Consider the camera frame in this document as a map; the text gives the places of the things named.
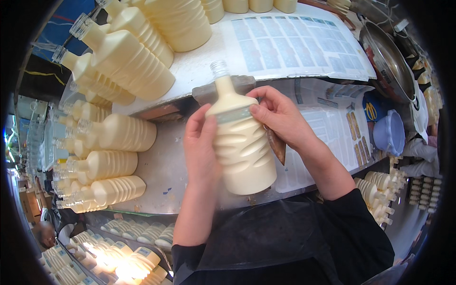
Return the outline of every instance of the left hand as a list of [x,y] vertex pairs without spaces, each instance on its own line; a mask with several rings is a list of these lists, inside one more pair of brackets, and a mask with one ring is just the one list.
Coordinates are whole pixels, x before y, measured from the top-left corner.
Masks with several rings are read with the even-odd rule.
[[197,189],[214,189],[222,168],[217,162],[212,141],[217,132],[215,116],[205,118],[211,107],[206,104],[188,118],[184,134],[184,152],[188,171],[188,183]]

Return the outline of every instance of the right hand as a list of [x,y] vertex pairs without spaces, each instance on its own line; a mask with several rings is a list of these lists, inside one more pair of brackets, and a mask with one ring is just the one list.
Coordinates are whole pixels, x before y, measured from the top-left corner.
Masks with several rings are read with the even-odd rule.
[[292,149],[300,152],[305,140],[315,137],[293,101],[277,89],[262,86],[246,96],[262,98],[259,105],[250,106],[252,116],[272,129]]

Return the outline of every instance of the black sleeve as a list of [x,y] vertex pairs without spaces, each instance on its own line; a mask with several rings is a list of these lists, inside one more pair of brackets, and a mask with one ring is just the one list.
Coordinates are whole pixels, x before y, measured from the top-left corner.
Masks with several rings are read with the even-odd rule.
[[393,247],[359,189],[320,206],[319,226],[344,284],[360,284],[393,265]]

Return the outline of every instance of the hand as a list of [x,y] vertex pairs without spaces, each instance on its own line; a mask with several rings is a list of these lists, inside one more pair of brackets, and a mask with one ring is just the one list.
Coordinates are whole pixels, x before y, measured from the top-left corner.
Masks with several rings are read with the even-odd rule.
[[309,138],[316,138],[312,128],[290,98],[270,86],[253,89],[246,96],[261,97],[259,105],[251,105],[250,112],[258,121],[271,128],[298,153]]
[[188,183],[197,188],[214,189],[220,179],[222,168],[217,162],[212,141],[217,132],[215,116],[205,119],[211,107],[206,104],[188,118],[184,134],[184,152],[188,171]]

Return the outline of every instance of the fingernail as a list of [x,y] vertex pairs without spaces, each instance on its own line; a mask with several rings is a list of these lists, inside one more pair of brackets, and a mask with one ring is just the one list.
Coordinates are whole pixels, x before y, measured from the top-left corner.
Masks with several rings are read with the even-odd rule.
[[253,104],[250,106],[250,112],[252,114],[256,114],[256,113],[258,113],[258,111],[259,111],[259,106],[257,104]]

